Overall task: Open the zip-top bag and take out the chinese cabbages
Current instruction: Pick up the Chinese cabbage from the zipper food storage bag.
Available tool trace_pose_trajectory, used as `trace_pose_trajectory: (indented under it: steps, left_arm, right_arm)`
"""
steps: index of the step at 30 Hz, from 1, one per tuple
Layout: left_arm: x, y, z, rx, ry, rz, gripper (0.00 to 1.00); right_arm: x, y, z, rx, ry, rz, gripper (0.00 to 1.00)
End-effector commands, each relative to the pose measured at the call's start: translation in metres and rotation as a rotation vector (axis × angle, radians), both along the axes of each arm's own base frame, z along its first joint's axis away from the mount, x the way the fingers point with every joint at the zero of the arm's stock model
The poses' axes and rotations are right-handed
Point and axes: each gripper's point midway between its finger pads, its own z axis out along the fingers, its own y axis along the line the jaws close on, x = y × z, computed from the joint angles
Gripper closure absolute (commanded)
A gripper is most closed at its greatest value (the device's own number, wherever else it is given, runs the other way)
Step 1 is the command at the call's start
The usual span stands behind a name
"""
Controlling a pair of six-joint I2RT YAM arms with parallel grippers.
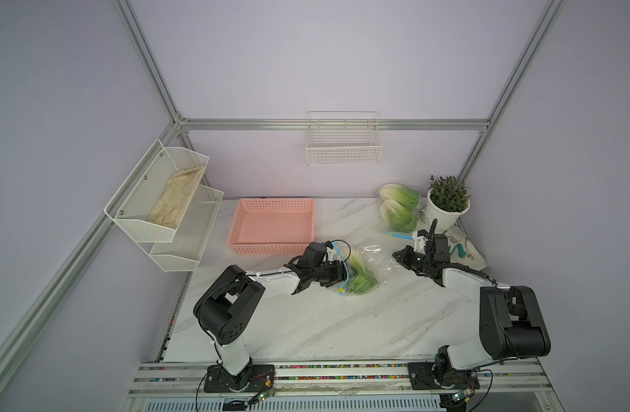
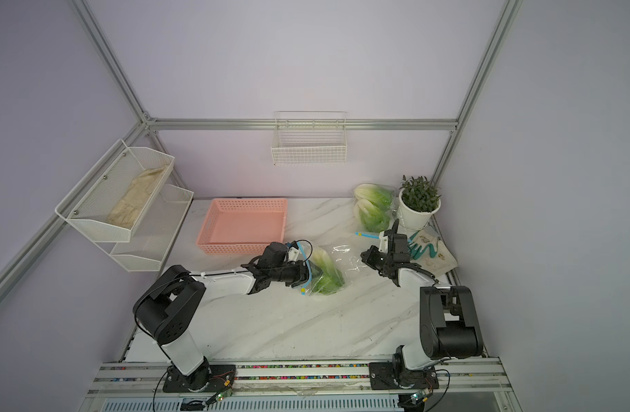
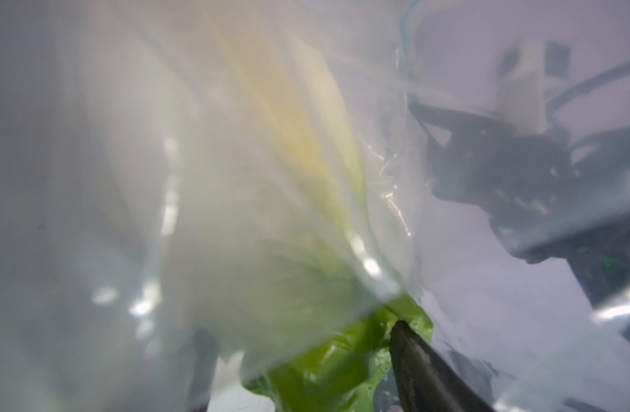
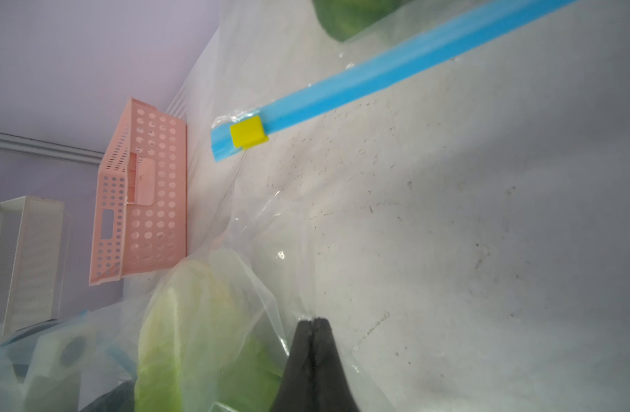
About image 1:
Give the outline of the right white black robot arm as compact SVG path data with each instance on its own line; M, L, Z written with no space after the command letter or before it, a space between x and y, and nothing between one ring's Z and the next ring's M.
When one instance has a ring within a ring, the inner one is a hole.
M445 235L421 230L413 246L392 257L416 276L427 277L479 307L478 333L438 350L430 373L437 386L455 386L474 370L501 361L550 353L551 341L535 291L498 283L482 271L452 262Z

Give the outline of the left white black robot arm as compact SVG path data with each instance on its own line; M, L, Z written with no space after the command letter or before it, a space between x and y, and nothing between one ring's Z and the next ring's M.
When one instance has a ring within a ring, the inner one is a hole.
M304 252L270 271L245 271L236 264L227 267L198 299L193 316L210 337L220 366L239 378L252 365L243 332L264 297L297 295L313 283L333 288L349 281L351 247L343 254L335 240L312 242Z

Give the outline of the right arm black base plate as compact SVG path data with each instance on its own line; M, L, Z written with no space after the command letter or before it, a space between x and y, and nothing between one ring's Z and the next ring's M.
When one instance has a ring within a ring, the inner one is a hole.
M439 367L435 362L410 362L407 369L411 388L415 391L461 391L480 387L473 372Z

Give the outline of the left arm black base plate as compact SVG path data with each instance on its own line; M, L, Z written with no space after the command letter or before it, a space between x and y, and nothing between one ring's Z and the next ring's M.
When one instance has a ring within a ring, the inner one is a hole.
M208 367L203 382L204 393L259 392L273 386L276 376L274 365L245 367L238 375L230 374L222 365Z

